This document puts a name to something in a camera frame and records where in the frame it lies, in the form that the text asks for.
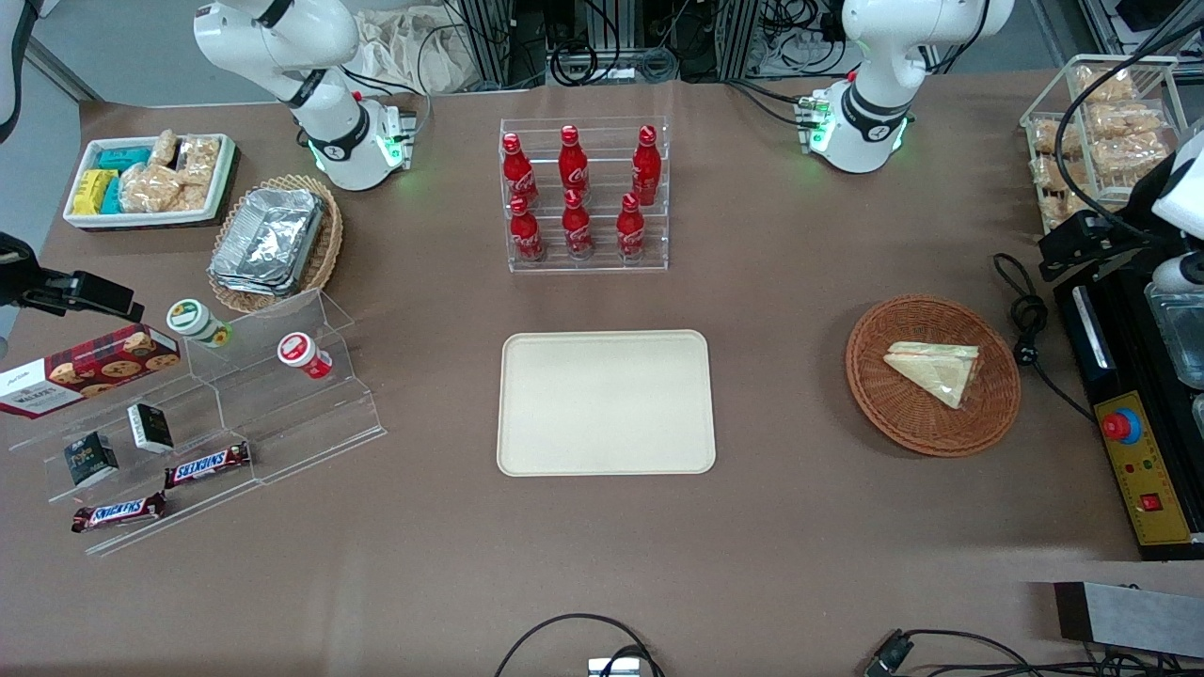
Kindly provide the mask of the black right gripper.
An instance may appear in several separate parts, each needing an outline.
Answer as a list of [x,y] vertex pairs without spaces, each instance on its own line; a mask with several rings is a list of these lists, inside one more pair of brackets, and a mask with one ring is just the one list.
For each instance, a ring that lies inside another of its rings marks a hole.
[[73,310],[93,311],[120,320],[138,323],[144,306],[132,289],[102,276],[73,271],[58,273],[39,265],[30,245],[1,232],[1,305],[34,310],[69,310],[65,292],[71,283]]

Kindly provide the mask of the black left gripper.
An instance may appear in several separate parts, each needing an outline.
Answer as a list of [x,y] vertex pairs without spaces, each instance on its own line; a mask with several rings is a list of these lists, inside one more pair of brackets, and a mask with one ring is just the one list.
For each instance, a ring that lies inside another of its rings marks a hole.
[[[1187,281],[1187,235],[1178,223],[1155,211],[1161,198],[1170,196],[1187,167],[1187,157],[1170,155],[1138,181],[1123,207],[1111,211],[1104,205],[1078,211],[1058,226],[1058,235],[1041,237],[1038,243],[1041,279],[1054,282],[1067,270],[1092,259],[1109,260],[1127,251],[1147,249],[1169,257],[1155,269],[1153,281]],[[1102,239],[1106,245],[1100,245],[1097,252],[1100,222],[1105,224]]]

